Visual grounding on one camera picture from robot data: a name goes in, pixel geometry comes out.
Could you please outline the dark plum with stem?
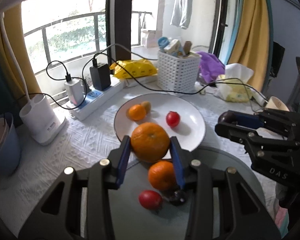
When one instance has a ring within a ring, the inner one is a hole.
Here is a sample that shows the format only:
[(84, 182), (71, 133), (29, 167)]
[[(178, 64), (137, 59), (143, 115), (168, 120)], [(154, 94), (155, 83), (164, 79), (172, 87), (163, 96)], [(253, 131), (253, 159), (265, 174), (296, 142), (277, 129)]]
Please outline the dark plum with stem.
[(218, 123), (220, 124), (222, 122), (227, 124), (236, 124), (237, 119), (235, 113), (233, 111), (226, 111), (222, 113), (218, 118)]

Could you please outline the large orange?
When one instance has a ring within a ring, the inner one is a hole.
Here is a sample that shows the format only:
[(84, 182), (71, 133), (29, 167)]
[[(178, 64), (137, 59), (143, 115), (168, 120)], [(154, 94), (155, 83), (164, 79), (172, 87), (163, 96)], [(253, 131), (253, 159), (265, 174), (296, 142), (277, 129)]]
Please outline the large orange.
[(138, 159), (154, 163), (166, 155), (170, 146), (170, 138), (160, 125), (145, 122), (134, 129), (130, 143)]

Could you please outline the small orange tangerine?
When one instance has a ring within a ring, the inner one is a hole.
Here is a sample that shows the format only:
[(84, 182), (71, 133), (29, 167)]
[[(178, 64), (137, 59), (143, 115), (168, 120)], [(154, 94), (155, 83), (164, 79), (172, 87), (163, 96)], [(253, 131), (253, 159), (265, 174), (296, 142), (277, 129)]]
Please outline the small orange tangerine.
[(133, 121), (140, 121), (147, 115), (145, 107), (141, 104), (133, 105), (128, 109), (128, 117)]

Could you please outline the brown kiwi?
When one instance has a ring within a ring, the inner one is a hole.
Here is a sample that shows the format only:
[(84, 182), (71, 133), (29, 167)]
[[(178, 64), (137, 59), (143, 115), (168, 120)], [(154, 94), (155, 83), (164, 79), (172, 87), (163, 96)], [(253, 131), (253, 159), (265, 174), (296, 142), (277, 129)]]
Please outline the brown kiwi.
[(151, 103), (149, 101), (143, 101), (142, 103), (140, 103), (140, 105), (145, 108), (146, 114), (151, 111)]

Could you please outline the orange on mat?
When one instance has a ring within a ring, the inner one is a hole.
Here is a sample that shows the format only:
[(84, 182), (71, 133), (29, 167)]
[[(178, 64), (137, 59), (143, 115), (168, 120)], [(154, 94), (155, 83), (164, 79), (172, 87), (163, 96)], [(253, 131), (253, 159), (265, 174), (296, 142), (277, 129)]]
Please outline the orange on mat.
[(159, 161), (148, 170), (148, 181), (159, 191), (168, 191), (177, 185), (173, 164), (169, 161)]

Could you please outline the white cup with cartoon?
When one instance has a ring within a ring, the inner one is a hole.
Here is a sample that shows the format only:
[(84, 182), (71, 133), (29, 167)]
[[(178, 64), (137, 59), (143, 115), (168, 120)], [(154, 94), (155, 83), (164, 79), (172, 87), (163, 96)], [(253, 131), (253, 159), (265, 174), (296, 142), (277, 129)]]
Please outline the white cup with cartoon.
[(277, 97), (271, 96), (265, 105), (265, 108), (276, 109), (289, 112), (289, 108)]

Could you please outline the dark plum on mat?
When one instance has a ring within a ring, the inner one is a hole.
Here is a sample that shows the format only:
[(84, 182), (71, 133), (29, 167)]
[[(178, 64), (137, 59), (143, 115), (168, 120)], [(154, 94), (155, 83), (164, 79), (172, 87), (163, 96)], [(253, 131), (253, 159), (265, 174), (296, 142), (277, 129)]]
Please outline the dark plum on mat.
[(182, 206), (186, 204), (189, 194), (183, 190), (168, 191), (163, 198), (173, 206)]

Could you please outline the grey round mat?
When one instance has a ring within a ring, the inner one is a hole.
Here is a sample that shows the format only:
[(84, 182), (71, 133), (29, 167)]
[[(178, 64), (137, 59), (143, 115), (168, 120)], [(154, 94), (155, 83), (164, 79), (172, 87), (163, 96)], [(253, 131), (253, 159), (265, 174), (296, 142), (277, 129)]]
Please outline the grey round mat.
[[(225, 151), (202, 146), (194, 155), (208, 167), (238, 170), (262, 203), (265, 203), (262, 186), (254, 172), (241, 160)], [(126, 171), (119, 190), (109, 191), (109, 202), (116, 239), (184, 239), (192, 200), (182, 206), (164, 201), (161, 210), (146, 210), (139, 203), (139, 194), (152, 189), (148, 181), (150, 163), (134, 161)]]

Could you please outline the white power strip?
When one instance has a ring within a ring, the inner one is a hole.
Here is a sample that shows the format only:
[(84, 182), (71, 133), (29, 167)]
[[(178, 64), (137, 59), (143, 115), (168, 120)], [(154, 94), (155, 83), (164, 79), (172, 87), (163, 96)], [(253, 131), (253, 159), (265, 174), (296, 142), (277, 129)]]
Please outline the white power strip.
[(75, 106), (70, 101), (67, 102), (65, 107), (70, 108), (70, 114), (74, 118), (83, 121), (125, 87), (125, 81), (120, 81), (115, 77), (111, 77), (110, 80), (111, 85), (104, 91), (97, 90), (91, 86), (91, 91), (87, 94), (85, 102), (78, 108), (72, 109)]

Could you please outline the purple cloth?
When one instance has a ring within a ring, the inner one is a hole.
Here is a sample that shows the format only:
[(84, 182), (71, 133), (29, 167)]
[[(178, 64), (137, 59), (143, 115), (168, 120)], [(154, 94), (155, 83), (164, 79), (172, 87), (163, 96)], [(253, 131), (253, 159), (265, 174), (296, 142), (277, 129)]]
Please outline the purple cloth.
[(225, 74), (225, 65), (214, 55), (198, 51), (200, 56), (200, 73), (206, 83), (215, 81), (219, 75)]

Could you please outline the white charger adapter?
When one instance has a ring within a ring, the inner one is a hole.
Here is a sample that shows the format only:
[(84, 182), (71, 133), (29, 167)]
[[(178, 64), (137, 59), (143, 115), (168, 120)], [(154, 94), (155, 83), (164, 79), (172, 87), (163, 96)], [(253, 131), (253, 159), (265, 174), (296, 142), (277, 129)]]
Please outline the white charger adapter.
[(73, 105), (79, 106), (84, 102), (84, 87), (80, 77), (72, 77), (70, 74), (66, 74), (64, 87)]

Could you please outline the yellow snack bag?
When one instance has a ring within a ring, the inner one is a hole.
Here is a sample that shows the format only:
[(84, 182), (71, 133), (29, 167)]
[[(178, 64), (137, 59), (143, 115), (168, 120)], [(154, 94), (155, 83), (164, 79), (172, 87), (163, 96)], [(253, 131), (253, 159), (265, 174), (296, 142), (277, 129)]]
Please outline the yellow snack bag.
[(157, 68), (146, 59), (116, 61), (110, 65), (118, 79), (132, 79), (157, 74)]

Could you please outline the milk carton in basket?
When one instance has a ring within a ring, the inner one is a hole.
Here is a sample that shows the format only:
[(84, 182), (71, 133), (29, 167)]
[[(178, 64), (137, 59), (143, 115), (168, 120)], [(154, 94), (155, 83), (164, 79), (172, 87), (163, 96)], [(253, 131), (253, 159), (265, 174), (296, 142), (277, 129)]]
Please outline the milk carton in basket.
[(170, 43), (164, 47), (164, 53), (175, 57), (182, 57), (185, 55), (183, 46), (178, 39), (171, 40)]

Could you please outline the blue bowl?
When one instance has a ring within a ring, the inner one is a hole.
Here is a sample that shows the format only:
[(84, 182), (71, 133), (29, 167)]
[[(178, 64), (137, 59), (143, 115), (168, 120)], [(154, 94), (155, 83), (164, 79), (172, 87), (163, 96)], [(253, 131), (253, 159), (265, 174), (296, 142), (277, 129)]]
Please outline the blue bowl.
[(0, 177), (10, 176), (18, 167), (21, 148), (11, 113), (0, 115)]

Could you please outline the hanging grey garment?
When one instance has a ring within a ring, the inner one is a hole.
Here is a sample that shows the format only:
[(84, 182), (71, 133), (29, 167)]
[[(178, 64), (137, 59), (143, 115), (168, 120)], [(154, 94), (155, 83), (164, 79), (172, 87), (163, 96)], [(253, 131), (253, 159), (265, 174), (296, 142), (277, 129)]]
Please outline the hanging grey garment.
[(174, 0), (170, 25), (187, 29), (190, 25), (193, 0)]

